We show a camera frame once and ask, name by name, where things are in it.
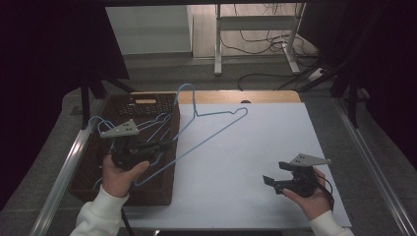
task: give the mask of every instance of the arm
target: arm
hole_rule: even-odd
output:
[[[116,235],[122,221],[122,206],[129,199],[129,187],[148,167],[149,162],[144,161],[130,171],[123,171],[114,166],[110,154],[104,157],[100,191],[93,202],[82,207],[71,236]]]
[[[325,174],[317,168],[315,168],[315,171],[321,177],[319,183],[325,186]],[[331,214],[328,199],[320,189],[316,189],[316,192],[310,198],[302,198],[288,189],[284,189],[282,193],[303,209],[316,236],[353,236],[350,229],[342,228],[336,224]]]

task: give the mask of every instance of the gray floor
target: gray floor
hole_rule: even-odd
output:
[[[197,89],[238,89],[238,78],[251,73],[289,75],[283,57],[225,58],[223,75],[213,74],[212,60],[181,58],[127,58],[131,81],[126,84],[139,90],[177,90],[184,83]],[[245,79],[244,89],[275,89],[289,81],[285,77],[253,77]],[[119,88],[105,84],[111,92]],[[334,99],[329,96],[328,81],[308,92],[300,93],[305,102],[330,170],[337,184],[355,235],[403,235],[392,216],[381,190],[376,185],[364,158],[355,146]],[[13,198],[0,212],[1,235],[29,235],[43,203],[77,136],[82,117],[78,90],[70,92],[63,101],[62,113],[30,172]],[[399,149],[373,121],[364,103],[358,104],[361,134],[390,185],[407,210],[412,222],[417,222],[417,174]],[[66,194],[58,207],[47,235],[68,235],[75,225],[81,201]],[[306,230],[285,230],[285,236],[312,235]],[[119,235],[127,235],[122,229]]]

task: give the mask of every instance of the white wall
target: white wall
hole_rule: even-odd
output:
[[[187,6],[110,7],[106,11],[123,55],[191,52]]]

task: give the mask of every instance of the person's left hand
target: person's left hand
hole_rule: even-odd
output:
[[[123,198],[127,195],[131,183],[139,178],[149,167],[149,161],[143,161],[135,165],[131,170],[125,171],[114,165],[111,154],[103,159],[102,188],[109,195]]]

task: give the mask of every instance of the white tabletop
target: white tabletop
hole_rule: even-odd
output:
[[[125,207],[132,227],[144,229],[288,229],[307,228],[302,210],[276,195],[263,175],[290,180],[278,162],[298,153],[324,157],[304,103],[199,104],[200,114],[235,111],[248,115],[185,155],[176,163],[170,206]],[[180,105],[181,126],[193,115]],[[180,136],[177,157],[199,144],[236,115],[198,117]],[[334,218],[351,226],[337,187],[326,165],[318,166],[333,185]]]

